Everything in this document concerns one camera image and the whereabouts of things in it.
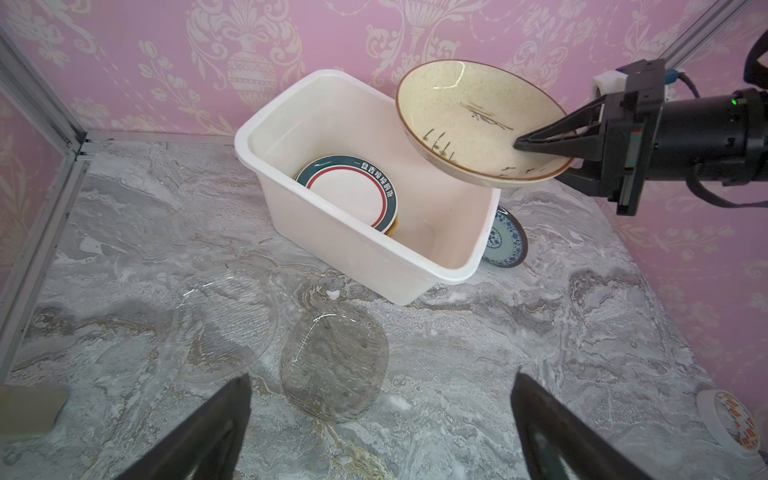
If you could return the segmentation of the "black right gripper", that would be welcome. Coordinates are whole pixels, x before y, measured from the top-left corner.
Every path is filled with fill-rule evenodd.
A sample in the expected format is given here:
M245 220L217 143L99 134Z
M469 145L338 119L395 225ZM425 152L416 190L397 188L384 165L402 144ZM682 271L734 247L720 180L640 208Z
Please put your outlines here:
M522 152L602 160L602 173L568 168L555 179L584 195L606 196L616 204L618 215L634 216L664 107L665 61L640 60L617 70L628 75L623 92L603 95L522 135L513 147Z

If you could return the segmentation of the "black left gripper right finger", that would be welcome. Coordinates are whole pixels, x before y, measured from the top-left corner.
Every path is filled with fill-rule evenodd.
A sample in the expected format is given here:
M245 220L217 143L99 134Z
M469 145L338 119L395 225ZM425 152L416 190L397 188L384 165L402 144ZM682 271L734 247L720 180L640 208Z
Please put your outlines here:
M532 479L651 478L529 375L516 374L510 403Z

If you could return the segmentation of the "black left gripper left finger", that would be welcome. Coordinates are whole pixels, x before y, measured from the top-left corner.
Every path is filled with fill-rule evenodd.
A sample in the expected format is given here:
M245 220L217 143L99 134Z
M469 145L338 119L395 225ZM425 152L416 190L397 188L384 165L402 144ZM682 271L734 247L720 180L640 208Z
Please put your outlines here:
M249 422L247 374L228 381L119 475L121 479L231 479Z

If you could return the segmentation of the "blue floral small plate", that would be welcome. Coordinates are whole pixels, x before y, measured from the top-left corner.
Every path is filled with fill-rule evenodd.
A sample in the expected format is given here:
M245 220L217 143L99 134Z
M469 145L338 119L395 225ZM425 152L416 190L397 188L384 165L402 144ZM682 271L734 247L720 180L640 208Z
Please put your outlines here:
M520 222L498 206L482 259L496 267L513 268L522 264L528 253L527 235Z

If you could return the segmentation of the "cream plate with plant drawing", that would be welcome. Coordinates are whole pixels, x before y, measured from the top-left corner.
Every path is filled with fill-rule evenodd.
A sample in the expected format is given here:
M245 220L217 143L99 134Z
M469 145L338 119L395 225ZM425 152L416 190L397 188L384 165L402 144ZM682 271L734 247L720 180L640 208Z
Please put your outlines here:
M515 149L519 137L565 112L536 85L503 69L466 60L428 62L405 74L395 102L414 148L459 180L505 189L554 178L573 163Z

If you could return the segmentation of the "white plate green red rim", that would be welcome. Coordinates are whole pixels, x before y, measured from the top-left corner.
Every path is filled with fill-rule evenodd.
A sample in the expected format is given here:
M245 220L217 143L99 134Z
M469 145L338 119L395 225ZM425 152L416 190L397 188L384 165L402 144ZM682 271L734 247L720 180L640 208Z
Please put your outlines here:
M375 230L390 235L399 202L394 183L375 164L350 155L329 155L306 164L295 181Z

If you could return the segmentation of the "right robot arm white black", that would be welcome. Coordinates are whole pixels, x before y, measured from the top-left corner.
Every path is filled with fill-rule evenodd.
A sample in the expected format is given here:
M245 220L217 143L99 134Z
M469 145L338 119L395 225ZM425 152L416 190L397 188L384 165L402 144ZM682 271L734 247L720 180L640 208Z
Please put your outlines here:
M767 68L761 36L744 66L747 88L730 95L668 102L662 59L620 67L621 91L608 93L564 118L518 137L518 151L583 160L558 179L575 190L636 214L648 181L682 181L706 203L736 208L705 188L716 181L743 186L767 179Z

